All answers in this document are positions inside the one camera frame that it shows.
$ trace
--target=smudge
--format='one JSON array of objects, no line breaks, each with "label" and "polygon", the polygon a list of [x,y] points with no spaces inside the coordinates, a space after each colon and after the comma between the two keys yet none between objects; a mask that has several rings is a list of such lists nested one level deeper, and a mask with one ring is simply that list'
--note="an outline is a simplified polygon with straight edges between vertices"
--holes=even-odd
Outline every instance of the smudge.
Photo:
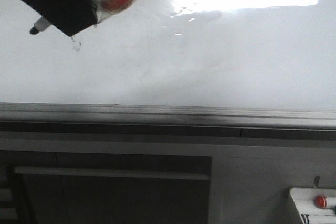
[{"label": "smudge", "polygon": [[76,43],[75,36],[72,36],[71,40],[72,40],[72,49],[75,50],[76,52],[79,52],[82,46],[82,43],[81,42]]}]

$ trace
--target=gray wall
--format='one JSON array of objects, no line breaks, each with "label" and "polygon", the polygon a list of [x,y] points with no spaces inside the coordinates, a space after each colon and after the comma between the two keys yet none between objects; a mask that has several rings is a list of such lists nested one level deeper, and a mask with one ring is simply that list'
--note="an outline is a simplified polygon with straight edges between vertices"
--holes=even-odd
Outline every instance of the gray wall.
[{"label": "gray wall", "polygon": [[[191,138],[198,144],[183,143]],[[288,223],[290,187],[312,187],[314,177],[321,176],[320,187],[335,188],[336,149],[328,141],[6,133],[2,143],[3,150],[17,151],[211,156],[210,224]],[[20,164],[29,165],[21,155],[1,152],[0,160],[6,163],[18,157]],[[30,155],[36,160],[47,154]],[[47,162],[52,164],[54,159],[50,153]]]}]

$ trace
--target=whiteboard frame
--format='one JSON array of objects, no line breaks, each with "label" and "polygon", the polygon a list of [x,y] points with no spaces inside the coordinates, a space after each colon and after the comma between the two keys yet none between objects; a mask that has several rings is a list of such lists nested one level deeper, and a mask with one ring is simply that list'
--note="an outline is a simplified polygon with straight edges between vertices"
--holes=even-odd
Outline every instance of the whiteboard frame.
[{"label": "whiteboard frame", "polygon": [[0,103],[0,121],[335,130],[336,111]]}]

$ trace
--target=white box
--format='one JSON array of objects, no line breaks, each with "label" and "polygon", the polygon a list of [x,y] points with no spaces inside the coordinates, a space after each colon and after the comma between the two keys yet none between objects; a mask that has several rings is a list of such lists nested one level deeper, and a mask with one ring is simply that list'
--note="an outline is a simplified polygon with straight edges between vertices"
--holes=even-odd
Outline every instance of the white box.
[{"label": "white box", "polygon": [[289,212],[292,224],[305,224],[301,214],[336,216],[332,209],[319,209],[314,200],[319,195],[336,197],[334,189],[292,188],[289,190]]}]

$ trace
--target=whiteboard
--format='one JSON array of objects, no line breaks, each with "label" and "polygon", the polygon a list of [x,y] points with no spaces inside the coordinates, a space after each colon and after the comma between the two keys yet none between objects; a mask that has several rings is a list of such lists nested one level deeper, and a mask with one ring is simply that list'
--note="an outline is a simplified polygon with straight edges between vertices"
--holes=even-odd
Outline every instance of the whiteboard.
[{"label": "whiteboard", "polygon": [[137,0],[69,38],[0,0],[0,102],[336,110],[335,0]]}]

